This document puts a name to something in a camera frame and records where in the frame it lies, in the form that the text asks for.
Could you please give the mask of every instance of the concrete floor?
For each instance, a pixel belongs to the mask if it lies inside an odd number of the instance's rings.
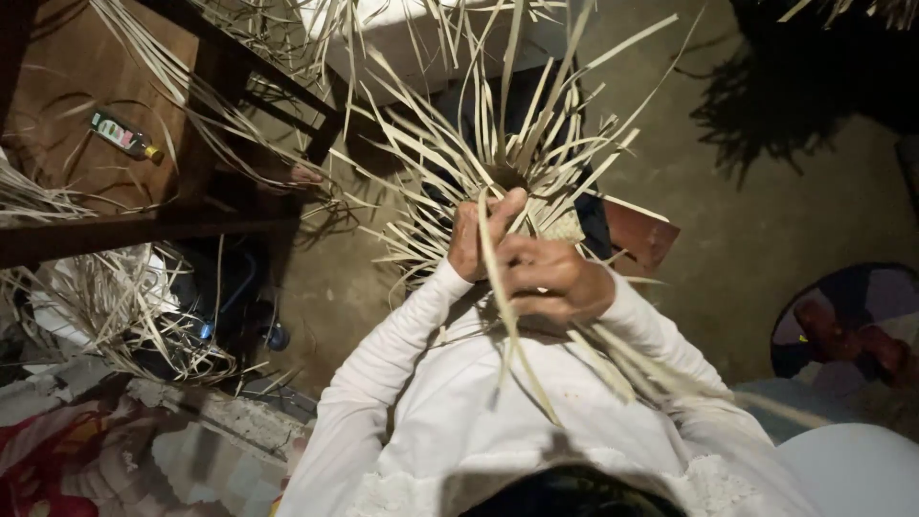
[[[588,132],[600,116],[615,112],[624,120],[641,104],[670,66],[703,4],[601,3],[579,49],[581,63],[673,12],[680,21],[584,78],[585,91],[600,82],[607,85],[592,102]],[[731,59],[743,56],[744,48],[729,1],[710,0],[679,68],[706,75],[736,63]],[[859,261],[919,267],[916,221],[892,149],[897,137],[857,115],[790,109],[787,92],[771,86],[760,86],[749,115],[731,103],[722,105],[721,112],[700,112],[708,100],[723,98],[707,96],[711,78],[692,75],[667,77],[635,120],[641,128],[631,149],[635,156],[619,159],[600,180],[600,189],[664,214],[682,228],[658,271],[669,285],[649,294],[660,310],[727,382],[768,377],[769,334],[778,312],[799,289]],[[806,109],[809,103],[801,106]],[[733,115],[727,122],[725,111]],[[776,143],[770,138],[775,131],[758,131],[760,117],[776,116],[778,126],[786,116],[793,126],[791,151],[770,145]],[[715,124],[721,144],[700,141],[711,131],[707,121],[723,122]],[[343,142],[336,148],[345,149]],[[360,159],[363,154],[351,149],[351,155]],[[744,161],[749,167],[742,174],[737,164]],[[332,167],[345,189],[366,188],[371,199],[379,194],[379,188],[354,178],[349,167]],[[382,202],[392,206],[394,200]],[[395,215],[377,210],[371,218],[362,210],[356,216],[381,228]],[[315,228],[323,217],[317,215],[304,228]],[[398,274],[370,262],[384,247],[355,226],[336,224],[338,233],[290,251],[280,319],[293,341],[273,359],[279,367],[303,368],[293,385],[306,395],[318,396],[335,368],[390,312],[387,294]],[[397,290],[393,302],[401,297]]]

